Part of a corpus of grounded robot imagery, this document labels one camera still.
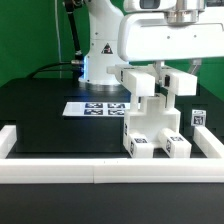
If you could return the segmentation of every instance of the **green background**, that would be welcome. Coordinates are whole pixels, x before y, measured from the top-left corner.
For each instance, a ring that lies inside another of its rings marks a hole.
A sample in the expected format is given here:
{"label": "green background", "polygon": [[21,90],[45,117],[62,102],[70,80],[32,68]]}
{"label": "green background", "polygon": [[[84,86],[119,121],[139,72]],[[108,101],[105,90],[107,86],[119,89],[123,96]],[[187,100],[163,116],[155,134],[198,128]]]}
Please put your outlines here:
{"label": "green background", "polygon": [[[122,8],[122,0],[111,2]],[[0,10],[0,85],[13,78],[25,77],[43,65],[59,61],[54,0],[1,0]],[[62,60],[71,60],[74,49],[62,0],[58,0],[58,17]],[[89,49],[89,21],[86,7],[76,10],[75,18],[81,47],[86,54]],[[184,71],[189,68],[188,61],[185,60],[170,61],[166,64]],[[224,58],[204,59],[198,76],[199,82],[204,87],[224,100]],[[59,77],[59,74],[54,73],[50,77]]]}

